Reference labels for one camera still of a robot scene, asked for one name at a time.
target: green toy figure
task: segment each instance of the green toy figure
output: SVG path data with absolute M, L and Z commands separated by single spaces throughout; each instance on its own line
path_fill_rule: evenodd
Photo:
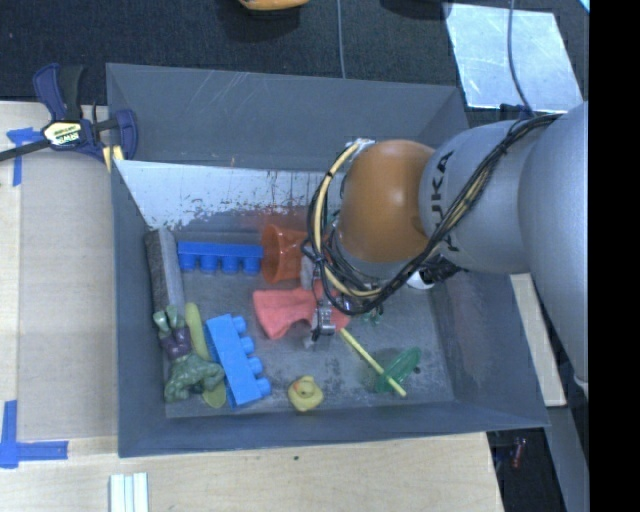
M 171 305 L 157 311 L 153 321 L 158 327 L 160 346 L 171 361 L 170 377 L 164 388 L 165 401 L 186 400 L 192 387 L 213 391 L 224 379 L 224 370 L 192 351 L 191 334 L 178 308 Z

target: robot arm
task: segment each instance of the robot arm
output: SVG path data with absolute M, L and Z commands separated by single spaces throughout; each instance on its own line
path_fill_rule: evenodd
M 310 207 L 311 247 L 334 306 L 370 311 L 415 271 L 531 272 L 577 380 L 587 373 L 587 119 L 565 115 L 467 130 L 437 151 L 410 141 L 366 146 L 344 179 L 340 215 L 323 226 L 323 195 L 357 141 L 327 174 Z

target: rubber duck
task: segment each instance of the rubber duck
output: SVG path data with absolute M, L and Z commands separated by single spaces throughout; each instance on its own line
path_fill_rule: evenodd
M 304 375 L 296 380 L 289 386 L 287 394 L 291 404 L 300 412 L 318 407 L 324 400 L 322 390 L 311 375 Z

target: black cable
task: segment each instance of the black cable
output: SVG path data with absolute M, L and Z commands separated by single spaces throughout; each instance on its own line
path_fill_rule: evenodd
M 513 63 L 513 51 L 512 51 L 512 31 L 513 31 L 513 11 L 515 9 L 516 0 L 511 0 L 509 5 L 509 24 L 507 28 L 507 54 L 509 55 L 509 69 L 511 70 L 511 79 L 513 80 L 513 84 L 516 86 L 516 91 L 518 91 L 518 96 L 520 96 L 520 101 L 524 105 L 525 109 L 528 112 L 533 112 L 531 105 L 527 101 L 526 96 L 524 95 L 524 91 L 520 86 L 520 81 L 518 80 L 518 76 L 516 75 L 516 68 Z
M 337 262 L 335 254 L 331 256 L 331 248 L 327 247 L 327 244 L 325 242 L 322 242 L 322 247 L 316 246 L 313 238 L 313 211 L 317 206 L 317 199 L 320 191 L 320 187 L 318 187 L 312 197 L 311 203 L 309 205 L 309 210 L 307 211 L 307 229 L 309 240 L 306 241 L 305 244 L 308 242 L 311 243 L 311 251 L 306 250 L 304 247 L 305 244 L 303 244 L 303 252 L 316 263 L 316 268 L 319 271 L 320 279 L 322 280 L 323 288 L 325 290 L 325 295 L 331 302 L 331 304 L 337 310 L 346 315 L 353 316 L 364 314 L 372 311 L 373 309 L 381 307 L 382 303 L 398 289 L 400 289 L 400 287 L 402 287 L 407 282 L 409 277 L 418 270 L 425 270 L 429 278 L 434 281 L 438 280 L 438 278 L 442 278 L 443 276 L 446 278 L 452 275 L 452 268 L 438 269 L 437 266 L 434 266 L 433 272 L 429 274 L 430 263 L 428 260 L 432 256 L 433 251 L 477 203 L 480 196 L 482 195 L 482 192 L 484 191 L 484 188 L 489 182 L 493 170 L 495 169 L 502 156 L 507 153 L 507 150 L 517 141 L 522 139 L 527 133 L 536 128 L 552 123 L 558 117 L 560 117 L 560 115 L 561 114 L 548 114 L 540 117 L 534 117 L 526 121 L 519 120 L 513 123 L 502 141 L 497 144 L 494 149 L 482 160 L 469 180 L 467 180 L 465 186 L 456 196 L 451 206 L 447 209 L 447 212 L 445 213 L 442 221 L 427 242 L 427 246 L 425 247 L 425 249 L 415 258 L 405 264 L 400 272 L 398 272 L 396 276 L 391 279 L 391 281 L 389 281 L 389 283 L 387 283 L 377 295 L 373 296 L 372 298 L 349 296 L 348 306 L 346 306 L 344 302 L 338 301 L 331 295 L 331 287 L 329 286 L 329 282 L 326 276 L 326 269 L 329 269 L 329 271 L 332 272 L 336 277 L 339 275 L 348 276 L 349 281 L 355 278 L 356 283 L 359 283 L 355 285 L 355 288 L 366 290 L 367 285 L 366 283 L 363 283 L 362 281 L 357 279 L 355 275 L 351 275 L 352 273 L 348 270 L 345 271 L 345 269 L 348 269 L 348 266 L 337 268 L 339 265 L 335 265 L 335 263 Z M 325 256 L 325 253 L 327 253 L 327 251 L 330 258 L 333 259 L 334 264 L 330 263 L 327 260 L 327 257 Z
M 340 0 L 336 0 L 336 7 L 338 11 L 338 52 L 340 55 L 340 72 L 342 73 L 342 78 L 347 78 L 347 73 L 344 67 L 344 49 L 342 45 L 342 5 L 340 4 Z

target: orange object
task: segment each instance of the orange object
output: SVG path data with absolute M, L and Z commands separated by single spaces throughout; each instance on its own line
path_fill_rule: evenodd
M 306 4 L 309 0 L 239 0 L 252 11 L 280 11 Z
M 371 263 L 413 258 L 427 245 L 418 191 L 434 150 L 409 140 L 374 144 L 344 181 L 338 237 L 350 255 Z
M 257 290 L 253 292 L 253 307 L 258 322 L 269 339 L 282 338 L 291 325 L 298 320 L 313 322 L 316 311 L 316 299 L 311 290 Z M 331 308 L 331 320 L 336 332 L 344 329 L 349 317 L 335 308 Z
M 304 231 L 284 229 L 269 224 L 262 232 L 260 244 L 264 248 L 262 275 L 267 283 L 298 279 L 302 266 L 300 246 L 307 237 Z

